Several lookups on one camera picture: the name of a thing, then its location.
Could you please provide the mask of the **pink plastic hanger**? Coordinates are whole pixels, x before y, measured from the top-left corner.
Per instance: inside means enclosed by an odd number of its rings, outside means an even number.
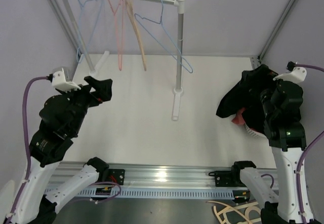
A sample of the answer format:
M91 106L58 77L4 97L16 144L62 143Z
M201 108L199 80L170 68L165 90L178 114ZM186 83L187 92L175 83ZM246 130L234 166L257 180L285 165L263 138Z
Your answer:
M111 0L107 0L114 17L115 38L117 45L118 69L123 69L123 55L125 42L125 0L119 0L117 6L114 8Z

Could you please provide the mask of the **salmon pink t shirt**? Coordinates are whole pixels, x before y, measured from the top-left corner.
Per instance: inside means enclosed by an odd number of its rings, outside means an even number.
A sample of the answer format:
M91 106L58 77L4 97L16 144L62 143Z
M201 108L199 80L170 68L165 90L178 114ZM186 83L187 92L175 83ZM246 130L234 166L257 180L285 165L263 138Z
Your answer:
M232 123L236 124L236 125L244 125L245 124L245 120L242 116L243 112L245 111L246 109L243 107L241 109L239 109L237 112L236 112L236 115L235 117L231 120Z

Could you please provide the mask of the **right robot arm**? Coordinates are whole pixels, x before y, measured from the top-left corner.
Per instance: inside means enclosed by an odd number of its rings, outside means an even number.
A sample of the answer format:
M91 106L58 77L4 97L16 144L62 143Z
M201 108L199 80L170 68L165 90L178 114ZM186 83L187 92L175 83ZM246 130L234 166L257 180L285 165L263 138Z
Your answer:
M233 184L245 184L261 207L263 223L317 223L307 195L304 159L309 146L301 124L303 89L296 83L272 79L241 79L235 101L259 105L264 134L274 157L279 193L267 186L255 168L231 172Z

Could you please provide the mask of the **black t shirt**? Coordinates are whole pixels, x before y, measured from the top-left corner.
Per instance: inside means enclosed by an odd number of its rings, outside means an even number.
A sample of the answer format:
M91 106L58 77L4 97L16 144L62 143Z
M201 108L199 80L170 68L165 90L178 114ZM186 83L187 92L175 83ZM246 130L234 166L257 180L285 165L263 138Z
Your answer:
M227 118L244 109L241 113L244 122L249 128L263 134L265 116L261 93L274 86L276 76L278 73L264 64L254 70L244 70L240 81L221 99L216 116Z

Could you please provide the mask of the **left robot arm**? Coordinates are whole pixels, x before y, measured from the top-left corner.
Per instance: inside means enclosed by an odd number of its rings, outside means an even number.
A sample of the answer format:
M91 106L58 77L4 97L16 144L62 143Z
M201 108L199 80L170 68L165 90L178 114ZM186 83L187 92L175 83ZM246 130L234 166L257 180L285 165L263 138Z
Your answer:
M78 137L91 107L110 101L111 79L84 78L86 85L50 97L39 112L39 130L28 138L24 133L27 168L11 210L4 223L52 223L60 210L84 188L103 184L109 178L109 165L98 157L89 159L80 172L56 189L45 189L65 153Z

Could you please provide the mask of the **beige wooden hanger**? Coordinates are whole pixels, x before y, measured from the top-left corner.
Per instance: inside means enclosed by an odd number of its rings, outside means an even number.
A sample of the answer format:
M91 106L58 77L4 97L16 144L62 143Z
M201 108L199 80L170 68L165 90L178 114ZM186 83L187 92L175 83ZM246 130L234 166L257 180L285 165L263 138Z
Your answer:
M135 33L135 36L137 39L137 43L138 43L138 46L140 49L143 69L144 69L144 71L147 71L147 62L146 62L144 47L143 47L143 43L142 43L142 39L141 39L140 30L139 30L136 20L135 20L135 14L134 14L134 10L133 10L133 2L132 2L132 0L125 0L125 3L126 3L127 15L129 17L130 23L133 27L133 30L134 30L134 33Z

